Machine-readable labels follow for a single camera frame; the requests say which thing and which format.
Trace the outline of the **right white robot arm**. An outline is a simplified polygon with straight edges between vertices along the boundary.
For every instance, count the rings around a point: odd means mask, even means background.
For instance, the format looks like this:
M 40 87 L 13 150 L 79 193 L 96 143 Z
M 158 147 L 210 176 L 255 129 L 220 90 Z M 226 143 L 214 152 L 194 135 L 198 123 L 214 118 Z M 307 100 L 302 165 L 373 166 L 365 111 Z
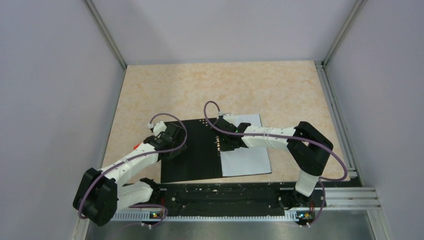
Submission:
M 300 168 L 293 200 L 299 206 L 307 206 L 313 200 L 313 191 L 334 145 L 309 122 L 301 121 L 291 128 L 262 127 L 249 122 L 241 122 L 236 126 L 228 118 L 220 116 L 211 128 L 219 137 L 222 152 L 239 148 L 289 151 Z

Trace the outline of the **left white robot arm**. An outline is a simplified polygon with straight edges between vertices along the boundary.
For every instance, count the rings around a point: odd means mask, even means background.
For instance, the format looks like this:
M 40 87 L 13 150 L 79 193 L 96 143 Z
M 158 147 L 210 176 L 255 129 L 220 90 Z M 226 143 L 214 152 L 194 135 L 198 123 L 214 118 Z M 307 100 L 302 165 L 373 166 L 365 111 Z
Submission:
M 129 183 L 136 174 L 159 161 L 170 160 L 184 151 L 187 129 L 184 124 L 160 121 L 151 125 L 152 135 L 133 151 L 101 169 L 90 168 L 82 176 L 72 206 L 81 219 L 97 226 L 107 224 L 122 209 L 138 203 L 154 207 L 160 193 L 143 180 Z

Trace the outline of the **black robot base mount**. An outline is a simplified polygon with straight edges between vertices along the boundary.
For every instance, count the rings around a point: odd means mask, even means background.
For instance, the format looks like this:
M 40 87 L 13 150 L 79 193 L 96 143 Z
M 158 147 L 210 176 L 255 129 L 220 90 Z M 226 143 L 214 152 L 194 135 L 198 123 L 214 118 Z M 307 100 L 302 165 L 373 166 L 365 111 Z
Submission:
M 306 197 L 293 182 L 161 183 L 146 205 L 163 206 L 171 217 L 282 217 L 327 205 L 321 188 Z

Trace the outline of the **white paper stack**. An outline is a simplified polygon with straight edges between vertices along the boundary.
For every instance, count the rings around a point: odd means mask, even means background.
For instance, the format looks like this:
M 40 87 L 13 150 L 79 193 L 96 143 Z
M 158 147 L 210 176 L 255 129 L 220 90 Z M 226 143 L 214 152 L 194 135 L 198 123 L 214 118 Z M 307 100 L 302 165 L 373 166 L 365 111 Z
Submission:
M 240 147 L 220 152 L 223 177 L 266 175 L 272 173 L 268 150 L 265 147 Z

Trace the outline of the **grey black file folder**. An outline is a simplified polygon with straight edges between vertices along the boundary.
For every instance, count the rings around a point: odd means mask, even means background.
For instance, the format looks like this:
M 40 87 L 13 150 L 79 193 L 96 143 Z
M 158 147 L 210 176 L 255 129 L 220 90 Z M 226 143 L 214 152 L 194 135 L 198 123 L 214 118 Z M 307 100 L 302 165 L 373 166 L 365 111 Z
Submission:
M 184 120 L 187 149 L 171 160 L 161 161 L 161 183 L 210 180 L 224 177 L 217 136 L 204 119 Z

